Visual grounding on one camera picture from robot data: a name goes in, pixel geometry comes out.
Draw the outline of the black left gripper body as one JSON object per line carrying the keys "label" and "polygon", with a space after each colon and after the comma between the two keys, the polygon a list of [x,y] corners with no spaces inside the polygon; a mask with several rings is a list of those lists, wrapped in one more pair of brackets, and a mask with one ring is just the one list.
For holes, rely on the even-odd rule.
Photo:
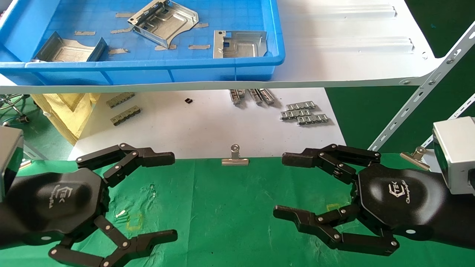
{"label": "black left gripper body", "polygon": [[109,199],[102,178],[87,168],[17,177],[7,192],[7,245],[81,242],[97,230],[94,220]]}

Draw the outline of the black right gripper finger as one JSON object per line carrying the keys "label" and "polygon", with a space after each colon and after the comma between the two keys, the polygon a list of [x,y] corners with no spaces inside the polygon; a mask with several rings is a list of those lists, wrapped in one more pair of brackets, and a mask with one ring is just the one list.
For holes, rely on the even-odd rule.
{"label": "black right gripper finger", "polygon": [[362,218],[363,212],[357,204],[316,215],[313,212],[276,205],[273,216],[295,224],[297,231],[314,235],[333,250],[354,253],[390,256],[399,249],[399,242],[390,231],[378,228],[376,235],[362,235],[339,232],[336,227]]}
{"label": "black right gripper finger", "polygon": [[380,163],[378,152],[330,144],[321,149],[306,148],[302,153],[285,152],[282,164],[302,168],[319,168],[334,176],[344,184],[353,184],[357,180],[356,170],[349,166],[368,167]]}

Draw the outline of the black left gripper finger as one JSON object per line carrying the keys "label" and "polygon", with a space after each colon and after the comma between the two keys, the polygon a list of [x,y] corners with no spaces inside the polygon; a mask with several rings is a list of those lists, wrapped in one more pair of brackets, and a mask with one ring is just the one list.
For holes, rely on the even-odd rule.
{"label": "black left gripper finger", "polygon": [[176,230],[140,234],[127,239],[104,216],[98,216],[94,220],[94,224],[117,245],[112,254],[107,257],[99,257],[74,251],[71,250],[73,243],[75,243],[74,240],[64,238],[50,250],[49,256],[57,262],[73,267],[124,267],[131,260],[150,256],[156,245],[174,242],[178,239]]}
{"label": "black left gripper finger", "polygon": [[173,152],[154,152],[150,147],[135,148],[126,143],[92,152],[76,159],[79,168],[90,170],[111,166],[102,180],[108,187],[115,187],[137,168],[168,166],[175,164]]}

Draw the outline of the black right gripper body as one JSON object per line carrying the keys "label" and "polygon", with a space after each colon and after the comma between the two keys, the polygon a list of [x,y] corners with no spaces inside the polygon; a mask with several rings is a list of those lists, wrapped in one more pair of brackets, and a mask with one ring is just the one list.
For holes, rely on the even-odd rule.
{"label": "black right gripper body", "polygon": [[441,174],[375,164],[358,173],[358,220],[371,232],[446,240],[448,188]]}

